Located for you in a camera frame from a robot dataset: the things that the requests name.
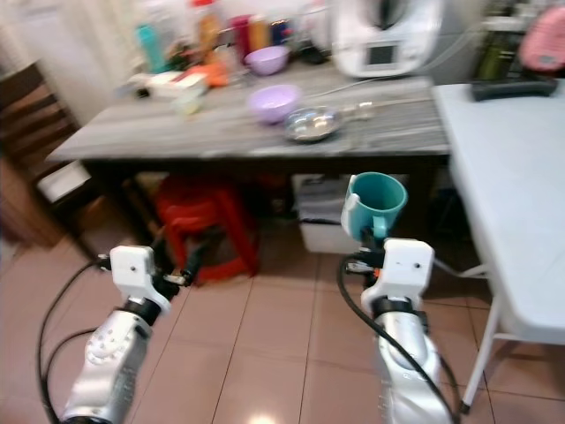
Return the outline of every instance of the metal bowl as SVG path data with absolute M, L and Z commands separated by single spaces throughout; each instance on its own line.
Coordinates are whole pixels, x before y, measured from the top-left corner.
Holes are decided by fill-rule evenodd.
M 314 143 L 335 133 L 343 125 L 341 114 L 326 106 L 295 110 L 284 121 L 284 134 L 298 143 Z

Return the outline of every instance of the tiled floor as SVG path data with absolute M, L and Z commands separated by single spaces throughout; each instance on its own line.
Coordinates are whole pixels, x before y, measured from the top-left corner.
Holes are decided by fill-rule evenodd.
M 437 247 L 439 255 L 465 250 Z M 309 254 L 296 229 L 285 227 L 265 236 L 259 276 L 184 290 L 155 327 L 128 424 L 382 422 L 371 331 L 335 287 L 337 260 Z M 2 424 L 47 424 L 34 380 L 36 333 L 48 303 L 81 263 L 64 241 L 50 252 L 28 250 L 2 271 Z M 360 293 L 354 278 L 347 284 Z M 461 390 L 488 301 L 484 285 L 434 271 L 424 309 Z M 47 348 L 71 331 L 99 325 L 119 303 L 110 276 L 88 272 L 57 312 Z M 70 344 L 54 368 L 50 388 L 58 411 L 82 364 L 84 343 Z M 494 351 L 463 422 L 565 422 L 565 350 L 497 342 Z

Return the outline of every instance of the gray table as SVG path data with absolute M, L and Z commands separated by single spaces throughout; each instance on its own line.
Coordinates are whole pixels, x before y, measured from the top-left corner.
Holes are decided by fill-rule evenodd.
M 411 195 L 405 219 L 423 224 L 420 215 L 426 210 L 435 172 L 449 151 L 431 82 L 413 77 L 334 91 L 352 82 L 332 64 L 293 64 L 284 73 L 258 79 L 253 87 L 210 91 L 203 110 L 191 117 L 178 116 L 167 102 L 123 99 L 76 132 L 51 159 L 82 161 L 102 193 L 127 216 L 140 243 L 147 243 L 151 233 L 126 200 L 120 182 L 144 170 L 238 175 L 405 173 L 410 175 Z M 280 126 L 257 124 L 245 104 L 252 91 L 280 83 L 299 86 L 305 106 L 342 107 L 363 101 L 380 106 L 369 121 L 349 125 L 323 143 L 299 146 L 284 139 Z

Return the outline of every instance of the kitchen counter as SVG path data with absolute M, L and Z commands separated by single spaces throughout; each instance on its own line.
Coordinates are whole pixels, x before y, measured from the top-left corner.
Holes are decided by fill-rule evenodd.
M 201 111 L 180 117 L 169 102 L 123 99 L 80 129 L 51 156 L 56 160 L 170 159 L 221 157 L 320 157 L 365 155 L 446 155 L 448 142 L 424 77 L 370 81 L 351 79 L 332 64 L 292 64 L 286 72 L 256 80 L 252 87 L 223 87 L 208 92 Z M 281 126 L 256 122 L 246 105 L 250 93 L 274 84 L 296 84 L 303 106 L 342 107 L 380 104 L 369 121 L 346 125 L 330 140 L 293 144 Z

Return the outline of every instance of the lavender bowl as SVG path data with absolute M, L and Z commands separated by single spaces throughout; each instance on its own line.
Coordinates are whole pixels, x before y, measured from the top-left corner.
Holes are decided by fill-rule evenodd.
M 286 65 L 289 52 L 289 48 L 285 46 L 266 47 L 248 54 L 245 63 L 258 75 L 271 75 Z
M 247 105 L 260 122 L 277 124 L 297 108 L 299 99 L 300 90 L 296 86 L 271 86 L 252 93 Z

